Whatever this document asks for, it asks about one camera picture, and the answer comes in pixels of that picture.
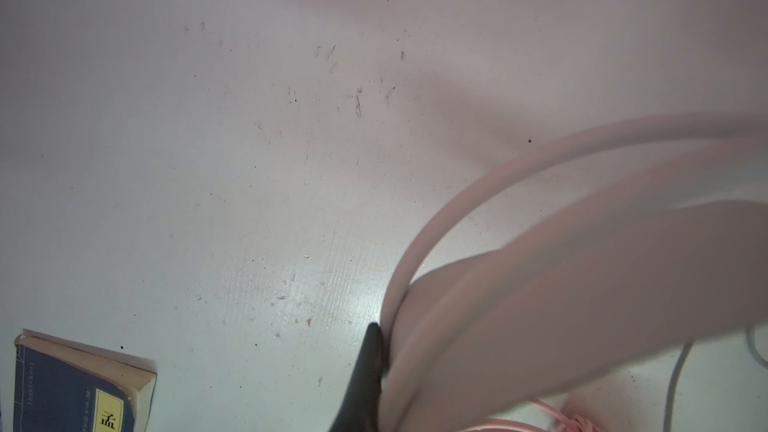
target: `yellow label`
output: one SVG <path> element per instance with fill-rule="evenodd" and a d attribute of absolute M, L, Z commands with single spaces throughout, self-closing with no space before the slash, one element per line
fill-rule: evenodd
<path fill-rule="evenodd" d="M 123 401 L 96 389 L 93 432 L 120 432 L 123 427 Z"/>

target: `white surface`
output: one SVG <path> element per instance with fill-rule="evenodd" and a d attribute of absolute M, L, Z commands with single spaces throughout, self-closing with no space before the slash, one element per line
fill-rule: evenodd
<path fill-rule="evenodd" d="M 764 110 L 761 2 L 0 0 L 5 427 L 29 328 L 156 360 L 150 431 L 325 429 L 389 274 L 441 204 L 588 126 Z M 425 270 L 679 148 L 533 178 Z M 680 430 L 768 420 L 768 373 L 742 338 L 723 344 L 694 348 Z M 742 372 L 723 395 L 726 360 Z M 580 397 L 615 430 L 657 430 L 673 362 L 644 365 L 639 392 L 614 381 L 625 416 L 598 385 Z"/>

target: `book cover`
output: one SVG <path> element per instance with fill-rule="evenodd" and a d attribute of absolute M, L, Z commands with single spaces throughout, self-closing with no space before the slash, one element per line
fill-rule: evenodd
<path fill-rule="evenodd" d="M 131 432 L 128 396 L 116 385 L 16 345 L 14 432 Z"/>

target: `scratch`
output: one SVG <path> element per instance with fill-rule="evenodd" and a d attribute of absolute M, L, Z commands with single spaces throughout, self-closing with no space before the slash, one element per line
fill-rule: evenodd
<path fill-rule="evenodd" d="M 391 88 L 389 90 L 389 92 L 387 92 L 386 95 L 384 96 L 384 103 L 385 104 L 389 105 L 389 94 L 391 94 L 394 89 L 395 89 L 395 87 Z"/>
<path fill-rule="evenodd" d="M 355 108 L 355 113 L 357 114 L 358 119 L 362 119 L 362 110 L 360 109 L 360 94 L 362 93 L 362 87 L 357 88 L 357 95 L 355 96 L 355 100 L 357 101 L 357 107 Z"/>
<path fill-rule="evenodd" d="M 326 60 L 331 58 L 331 55 L 333 55 L 333 51 L 336 50 L 336 44 L 333 44 L 333 48 L 326 54 Z"/>

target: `chinese character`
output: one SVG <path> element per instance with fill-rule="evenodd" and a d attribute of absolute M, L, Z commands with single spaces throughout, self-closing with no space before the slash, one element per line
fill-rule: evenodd
<path fill-rule="evenodd" d="M 104 418 L 101 419 L 101 425 L 105 425 L 112 430 L 114 430 L 114 416 L 112 414 L 107 414 L 104 412 Z"/>

